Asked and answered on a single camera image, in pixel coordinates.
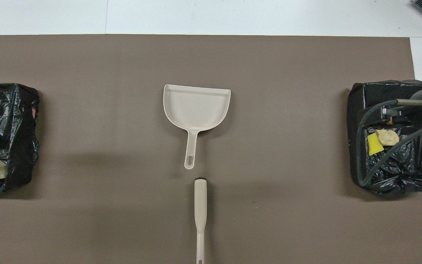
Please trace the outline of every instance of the black trash bag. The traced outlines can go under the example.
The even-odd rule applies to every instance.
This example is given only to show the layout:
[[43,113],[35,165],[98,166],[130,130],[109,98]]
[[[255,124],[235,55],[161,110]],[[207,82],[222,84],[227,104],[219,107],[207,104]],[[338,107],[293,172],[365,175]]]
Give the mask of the black trash bag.
[[0,193],[20,187],[32,179],[37,160],[35,137],[40,100],[34,88],[20,84],[0,84],[0,161],[6,164],[5,179],[0,179]]
[[[356,132],[359,125],[358,112],[378,103],[394,99],[409,99],[415,92],[422,90],[422,82],[417,80],[356,83],[347,104],[347,130],[351,178],[355,184],[375,194],[403,194],[422,192],[422,135],[403,145],[374,174],[370,182],[361,186],[356,172]],[[400,140],[417,131],[409,124],[378,125],[364,130],[360,157],[362,160],[362,179],[377,161],[389,150],[369,156],[367,136],[375,129],[393,130]]]

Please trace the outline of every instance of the brown paper mat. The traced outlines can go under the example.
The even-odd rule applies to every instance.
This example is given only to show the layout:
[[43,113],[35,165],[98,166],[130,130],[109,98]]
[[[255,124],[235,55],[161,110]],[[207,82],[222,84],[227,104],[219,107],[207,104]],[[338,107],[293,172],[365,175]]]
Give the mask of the brown paper mat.
[[[414,78],[408,38],[0,36],[0,82],[41,92],[32,182],[0,195],[0,263],[194,263],[206,177],[212,263],[422,263],[422,194],[350,179],[354,82]],[[231,89],[198,136],[167,120],[166,83]]]

